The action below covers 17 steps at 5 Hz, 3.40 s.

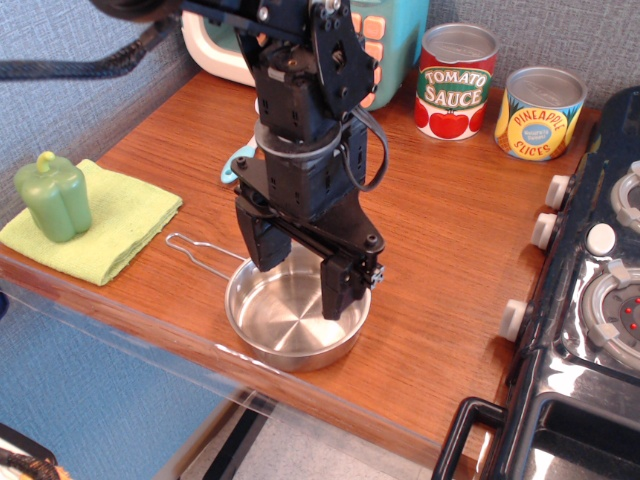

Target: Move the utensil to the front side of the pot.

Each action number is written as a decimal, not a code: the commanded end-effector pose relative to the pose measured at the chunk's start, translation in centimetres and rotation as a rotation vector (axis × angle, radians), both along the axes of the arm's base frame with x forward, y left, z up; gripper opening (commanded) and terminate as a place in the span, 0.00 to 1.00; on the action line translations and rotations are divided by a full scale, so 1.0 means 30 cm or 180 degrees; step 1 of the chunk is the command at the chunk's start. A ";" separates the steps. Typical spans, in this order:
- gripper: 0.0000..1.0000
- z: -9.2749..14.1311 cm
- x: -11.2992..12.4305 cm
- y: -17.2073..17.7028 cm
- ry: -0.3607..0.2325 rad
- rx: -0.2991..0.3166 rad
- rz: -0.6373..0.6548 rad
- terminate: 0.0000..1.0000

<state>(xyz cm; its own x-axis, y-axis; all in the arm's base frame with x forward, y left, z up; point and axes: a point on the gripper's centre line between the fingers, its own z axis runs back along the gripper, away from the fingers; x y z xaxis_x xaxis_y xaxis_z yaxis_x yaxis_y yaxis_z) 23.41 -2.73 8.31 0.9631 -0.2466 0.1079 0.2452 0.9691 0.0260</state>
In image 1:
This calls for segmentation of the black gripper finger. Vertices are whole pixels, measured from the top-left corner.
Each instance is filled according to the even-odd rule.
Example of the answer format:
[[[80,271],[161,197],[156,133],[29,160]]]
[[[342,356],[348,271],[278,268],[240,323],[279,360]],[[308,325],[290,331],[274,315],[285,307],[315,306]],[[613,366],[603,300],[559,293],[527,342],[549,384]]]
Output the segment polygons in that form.
[[[291,253],[290,237],[246,198],[235,201],[236,217],[251,260],[261,272],[282,263]]]
[[[320,281],[322,314],[328,320],[338,320],[345,309],[370,294],[359,265],[342,255],[321,261]]]

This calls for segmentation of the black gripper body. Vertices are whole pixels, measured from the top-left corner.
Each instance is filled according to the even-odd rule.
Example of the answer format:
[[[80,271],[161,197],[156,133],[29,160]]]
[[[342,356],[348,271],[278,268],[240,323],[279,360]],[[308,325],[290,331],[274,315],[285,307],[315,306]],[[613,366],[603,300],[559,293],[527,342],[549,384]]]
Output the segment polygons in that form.
[[[381,182],[381,166],[365,180],[368,134],[383,132],[370,119],[333,124],[312,142],[288,140],[257,122],[254,136],[264,156],[247,158],[237,170],[242,196],[273,224],[322,260],[342,255],[359,265],[370,288],[381,282],[382,235],[362,209],[359,196]]]

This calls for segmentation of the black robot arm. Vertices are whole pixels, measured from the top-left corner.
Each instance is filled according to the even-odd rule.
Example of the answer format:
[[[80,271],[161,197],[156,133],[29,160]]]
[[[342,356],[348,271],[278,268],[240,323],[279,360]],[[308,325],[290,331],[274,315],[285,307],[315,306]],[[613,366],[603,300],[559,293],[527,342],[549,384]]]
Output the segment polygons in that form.
[[[361,103],[377,61],[346,1],[185,1],[231,26],[254,79],[263,157],[236,160],[236,215],[254,264],[268,271],[293,243],[321,259],[323,316],[340,317],[381,278],[385,243],[359,203],[385,175],[366,174],[380,125]]]

